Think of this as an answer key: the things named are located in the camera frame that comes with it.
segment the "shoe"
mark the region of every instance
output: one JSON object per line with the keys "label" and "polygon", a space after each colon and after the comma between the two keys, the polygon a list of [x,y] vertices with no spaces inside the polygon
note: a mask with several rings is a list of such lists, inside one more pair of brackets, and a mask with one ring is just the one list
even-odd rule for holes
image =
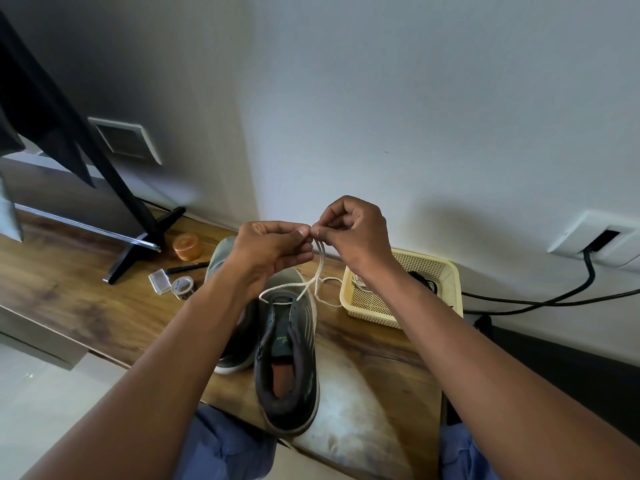
{"label": "shoe", "polygon": [[[220,269],[222,263],[231,254],[235,241],[235,237],[227,237],[220,241],[211,257],[211,262],[204,278],[205,282]],[[217,374],[233,374],[250,367],[255,357],[259,338],[258,300],[254,299],[251,300],[240,315],[240,318],[238,318],[237,325],[231,332],[231,338],[229,338],[214,372]]]}
{"label": "shoe", "polygon": [[[266,284],[304,282],[290,268],[274,274]],[[280,436],[298,436],[316,418],[320,384],[316,372],[316,302],[300,288],[267,293],[259,303],[264,332],[255,355],[255,391],[267,424]]]}

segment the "wooden desk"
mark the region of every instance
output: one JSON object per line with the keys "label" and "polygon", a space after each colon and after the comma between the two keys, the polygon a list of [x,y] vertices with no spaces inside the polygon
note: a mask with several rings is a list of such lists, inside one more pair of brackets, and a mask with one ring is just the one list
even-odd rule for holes
{"label": "wooden desk", "polygon": [[[172,252],[137,263],[115,285],[102,278],[124,245],[42,217],[20,213],[25,242],[0,236],[0,306],[131,366],[182,306],[156,295],[148,275],[180,266]],[[183,217],[168,233],[196,232],[200,260],[232,231]],[[309,277],[315,262],[300,266]],[[191,273],[196,282],[204,269]],[[324,276],[342,276],[328,259]],[[339,284],[321,295],[339,302]],[[349,317],[318,303],[316,354],[321,402],[294,445],[316,460],[363,479],[437,478],[441,389],[401,330]],[[214,374],[203,401],[264,427],[253,371]]]}

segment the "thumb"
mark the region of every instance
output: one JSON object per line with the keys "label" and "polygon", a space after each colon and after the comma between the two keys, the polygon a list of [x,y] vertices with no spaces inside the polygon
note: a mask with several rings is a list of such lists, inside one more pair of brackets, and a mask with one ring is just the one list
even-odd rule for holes
{"label": "thumb", "polygon": [[290,253],[302,244],[309,235],[308,226],[300,226],[295,231],[277,236],[278,250],[283,253]]}
{"label": "thumb", "polygon": [[335,246],[335,241],[339,233],[340,231],[336,229],[321,226],[318,224],[315,224],[313,225],[313,227],[311,227],[311,235],[315,239],[323,241],[325,244],[329,244],[329,246]]}

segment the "yellow basket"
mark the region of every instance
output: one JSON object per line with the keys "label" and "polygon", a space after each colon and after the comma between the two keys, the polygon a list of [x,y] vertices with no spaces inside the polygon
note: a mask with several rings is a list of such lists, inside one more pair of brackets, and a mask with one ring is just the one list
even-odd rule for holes
{"label": "yellow basket", "polygon": [[[412,253],[400,249],[391,249],[394,257],[407,271],[417,271],[438,285],[438,297],[453,311],[462,316],[462,293],[458,269],[445,259]],[[366,293],[353,284],[354,273],[347,267],[344,270],[340,302],[347,313],[356,318],[368,320],[395,328],[400,328],[391,311],[375,293]]]}

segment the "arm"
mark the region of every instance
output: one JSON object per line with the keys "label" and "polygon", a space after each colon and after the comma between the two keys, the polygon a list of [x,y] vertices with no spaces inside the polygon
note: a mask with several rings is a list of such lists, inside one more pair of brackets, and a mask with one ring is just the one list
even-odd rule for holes
{"label": "arm", "polygon": [[171,477],[191,417],[240,313],[270,275],[313,259],[308,233],[302,224],[243,225],[220,270],[23,478]]}
{"label": "arm", "polygon": [[640,448],[469,326],[391,254],[380,209],[343,197],[312,235],[391,309],[500,478],[627,479]]}

